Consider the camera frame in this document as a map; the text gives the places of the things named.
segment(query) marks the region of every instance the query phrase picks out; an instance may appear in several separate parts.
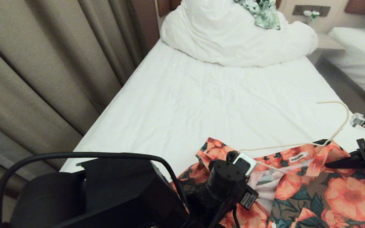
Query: brown headboard panel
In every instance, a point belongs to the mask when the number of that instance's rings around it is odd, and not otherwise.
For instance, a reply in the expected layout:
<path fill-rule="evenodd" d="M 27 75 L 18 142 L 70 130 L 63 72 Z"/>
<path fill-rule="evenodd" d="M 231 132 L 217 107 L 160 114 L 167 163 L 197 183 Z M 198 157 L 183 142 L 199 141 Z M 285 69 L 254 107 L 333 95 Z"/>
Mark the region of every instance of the brown headboard panel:
<path fill-rule="evenodd" d="M 181 4 L 182 0 L 157 0 L 158 15 L 160 17 L 166 15 L 169 11 L 175 10 Z M 277 9 L 281 5 L 281 0 L 275 2 Z"/>
<path fill-rule="evenodd" d="M 365 15 L 365 0 L 349 0 L 344 11 L 346 13 Z"/>

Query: white pillow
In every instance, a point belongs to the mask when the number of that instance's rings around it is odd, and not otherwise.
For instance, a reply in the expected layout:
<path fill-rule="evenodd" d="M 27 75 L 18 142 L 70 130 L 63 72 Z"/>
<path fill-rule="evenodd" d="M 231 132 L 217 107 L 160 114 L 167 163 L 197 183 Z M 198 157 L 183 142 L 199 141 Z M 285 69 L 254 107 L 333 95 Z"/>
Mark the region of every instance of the white pillow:
<path fill-rule="evenodd" d="M 265 67 L 312 53 L 315 31 L 302 22 L 281 30 L 255 25 L 255 18 L 233 0 L 182 0 L 161 28 L 169 46 L 203 61 L 229 67 Z"/>

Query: curtain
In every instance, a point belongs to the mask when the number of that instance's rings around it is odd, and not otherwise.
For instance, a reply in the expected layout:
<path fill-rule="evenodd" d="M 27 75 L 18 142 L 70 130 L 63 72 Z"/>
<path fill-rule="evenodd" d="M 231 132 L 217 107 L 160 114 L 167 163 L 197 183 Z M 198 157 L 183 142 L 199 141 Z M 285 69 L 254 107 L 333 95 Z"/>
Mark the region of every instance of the curtain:
<path fill-rule="evenodd" d="M 129 0 L 0 0 L 0 177 L 73 151 L 147 53 L 137 21 Z M 22 168 L 7 195 L 63 162 Z"/>

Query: white hanger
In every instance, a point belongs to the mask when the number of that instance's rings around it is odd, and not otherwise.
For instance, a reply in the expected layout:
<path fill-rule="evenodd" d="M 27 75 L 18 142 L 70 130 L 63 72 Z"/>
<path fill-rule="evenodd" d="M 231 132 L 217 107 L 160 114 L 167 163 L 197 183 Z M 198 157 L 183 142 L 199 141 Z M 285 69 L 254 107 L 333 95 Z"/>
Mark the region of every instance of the white hanger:
<path fill-rule="evenodd" d="M 298 143 L 298 144 L 289 144 L 289 145 L 281 145 L 281 146 L 270 146 L 270 147 L 262 147 L 262 148 L 257 148 L 257 149 L 242 149 L 242 150 L 239 150 L 238 153 L 242 152 L 242 151 L 255 151 L 255 150 L 264 150 L 264 149 L 272 149 L 272 148 L 278 148 L 278 147 L 285 147 L 285 146 L 298 146 L 298 145 L 305 145 L 305 144 L 312 144 L 312 145 L 315 145 L 315 146 L 326 146 L 329 142 L 331 142 L 338 134 L 339 132 L 343 129 L 343 127 L 346 125 L 347 121 L 349 121 L 349 117 L 350 117 L 350 110 L 349 110 L 349 107 L 347 107 L 346 104 L 342 103 L 342 102 L 338 102 L 338 101 L 325 101 L 325 102 L 317 102 L 318 104 L 327 104 L 327 103 L 338 103 L 338 104 L 341 104 L 343 105 L 345 108 L 346 108 L 346 112 L 347 112 L 347 116 L 346 116 L 346 119 L 345 121 L 342 123 L 342 125 L 333 133 L 333 135 L 325 141 L 325 143 L 323 144 L 316 144 L 316 143 Z M 261 163 L 259 161 L 256 161 L 257 163 L 261 164 L 261 165 L 264 165 L 264 166 L 267 166 L 271 169 L 274 169 L 274 170 L 277 170 L 277 171 L 280 171 L 280 172 L 283 172 L 283 173 L 287 173 L 283 170 L 280 170 L 280 169 L 277 169 L 275 167 L 272 167 L 272 166 L 269 166 L 269 165 L 266 165 L 264 163 Z"/>

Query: power outlet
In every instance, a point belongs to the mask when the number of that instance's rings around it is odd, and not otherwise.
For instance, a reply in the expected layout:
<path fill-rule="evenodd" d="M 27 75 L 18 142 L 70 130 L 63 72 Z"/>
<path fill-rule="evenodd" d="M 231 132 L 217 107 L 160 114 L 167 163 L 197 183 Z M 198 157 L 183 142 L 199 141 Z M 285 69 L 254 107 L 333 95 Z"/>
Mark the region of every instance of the power outlet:
<path fill-rule="evenodd" d="M 329 14 L 330 6 L 311 6 L 311 5 L 296 5 L 294 8 L 293 15 L 303 16 L 304 11 L 317 11 L 320 17 L 326 17 Z"/>

